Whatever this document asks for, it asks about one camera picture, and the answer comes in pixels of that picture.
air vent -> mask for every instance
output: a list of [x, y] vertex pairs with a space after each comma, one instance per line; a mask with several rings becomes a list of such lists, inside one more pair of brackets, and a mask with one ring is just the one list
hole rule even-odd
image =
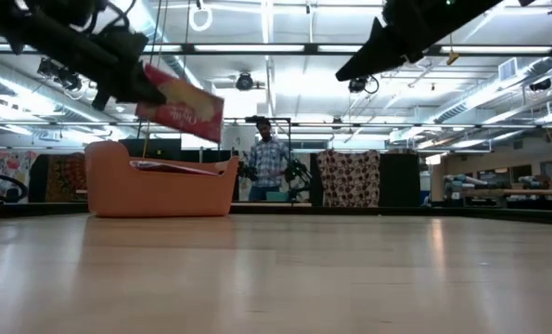
[[515, 140], [513, 142], [513, 149], [522, 149], [523, 148], [523, 141], [522, 140]]
[[504, 63], [498, 65], [498, 76], [500, 81], [506, 81], [514, 78], [517, 75], [517, 59], [511, 58]]

patterned fabric panel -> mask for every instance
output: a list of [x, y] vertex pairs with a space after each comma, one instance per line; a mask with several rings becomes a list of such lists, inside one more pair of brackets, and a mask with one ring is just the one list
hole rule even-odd
[[47, 202], [71, 202], [81, 199], [77, 190], [86, 190], [86, 164], [83, 153], [49, 156], [46, 178]]
[[324, 206], [376, 208], [379, 205], [377, 151], [359, 154], [326, 150], [317, 155], [324, 188]]
[[[0, 151], [0, 174], [13, 177], [24, 185], [30, 183], [30, 170], [36, 161], [38, 154], [31, 151]], [[16, 188], [8, 181], [0, 180], [0, 195], [6, 196], [7, 191]], [[28, 198], [22, 199], [20, 203], [27, 203]]]

black curtain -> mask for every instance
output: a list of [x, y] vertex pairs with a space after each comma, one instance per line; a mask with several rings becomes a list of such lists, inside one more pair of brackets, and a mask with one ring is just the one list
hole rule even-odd
[[379, 172], [380, 207], [420, 205], [420, 170], [416, 154], [381, 154]]

plaid shirt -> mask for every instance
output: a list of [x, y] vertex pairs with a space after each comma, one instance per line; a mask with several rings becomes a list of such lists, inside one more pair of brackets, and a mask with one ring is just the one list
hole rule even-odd
[[257, 181], [254, 186], [281, 186], [281, 174], [286, 169], [288, 148], [282, 142], [272, 138], [265, 143], [259, 141], [250, 149], [249, 166], [257, 169]]

cable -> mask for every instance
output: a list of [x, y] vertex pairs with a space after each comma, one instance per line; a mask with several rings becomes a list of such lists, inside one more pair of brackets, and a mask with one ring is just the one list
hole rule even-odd
[[94, 28], [96, 28], [96, 23], [98, 22], [98, 12], [95, 12], [92, 18], [90, 19], [90, 24], [88, 25], [88, 28], [86, 28], [83, 32], [85, 34], [92, 34], [94, 31]]
[[374, 75], [371, 75], [371, 76], [370, 76], [370, 80], [372, 80], [372, 83], [377, 84], [377, 89], [375, 89], [375, 90], [372, 91], [372, 92], [369, 92], [369, 91], [366, 89], [366, 87], [365, 87], [365, 92], [369, 93], [370, 95], [373, 95], [373, 94], [376, 94], [376, 93], [379, 91], [380, 84], [379, 84], [379, 80], [377, 80], [377, 78], [375, 78]]
[[0, 195], [1, 201], [15, 203], [28, 196], [28, 188], [26, 187], [26, 185], [16, 180], [15, 178], [0, 174], [0, 180], [8, 181], [19, 188], [19, 195], [17, 195], [16, 197], [6, 197]]
[[129, 18], [127, 18], [127, 14], [129, 14], [129, 12], [134, 8], [136, 1], [137, 0], [132, 0], [131, 5], [129, 5], [129, 7], [127, 7], [127, 9], [124, 12], [119, 7], [117, 7], [117, 5], [109, 2], [110, 9], [112, 9], [115, 13], [117, 13], [117, 17], [113, 19], [111, 22], [109, 22], [109, 24], [107, 24], [100, 33], [106, 32], [108, 29], [115, 27], [115, 24], [119, 22], [120, 19], [122, 19], [124, 23], [124, 26], [122, 28], [129, 29], [130, 23], [129, 23]]
[[[205, 4], [203, 3], [203, 1], [198, 0], [198, 5], [199, 5], [198, 8], [196, 8], [195, 11], [192, 11], [190, 10], [191, 2], [189, 2], [189, 11], [187, 13], [189, 24], [187, 24], [187, 26], [191, 26], [191, 29], [193, 29], [196, 32], [204, 32], [208, 28], [210, 28], [210, 26], [213, 23], [213, 12], [210, 7], [204, 6]], [[195, 22], [195, 14], [199, 12], [206, 12], [208, 15], [208, 17], [205, 19], [205, 23], [203, 23], [200, 26]]]
[[[166, 0], [166, 9], [164, 9], [164, 20], [163, 20], [163, 23], [162, 23], [162, 29], [164, 30], [166, 28], [166, 14], [168, 12], [168, 0]], [[156, 49], [156, 36], [158, 34], [158, 28], [160, 27], [160, 10], [162, 9], [162, 0], [158, 0], [158, 14], [156, 15], [156, 27], [154, 29], [154, 40], [152, 41], [152, 53], [149, 57], [149, 64], [151, 65], [152, 64], [152, 61], [154, 60], [154, 50]], [[160, 50], [158, 52], [158, 66], [160, 66], [160, 60], [161, 60], [161, 55], [162, 54], [162, 45], [160, 45]], [[150, 120], [148, 118], [148, 126], [147, 126], [147, 129], [146, 129], [146, 138], [144, 139], [144, 153], [143, 153], [143, 157], [142, 158], [145, 158], [146, 157], [146, 153], [148, 151], [148, 141], [149, 141], [149, 124], [150, 124]]]

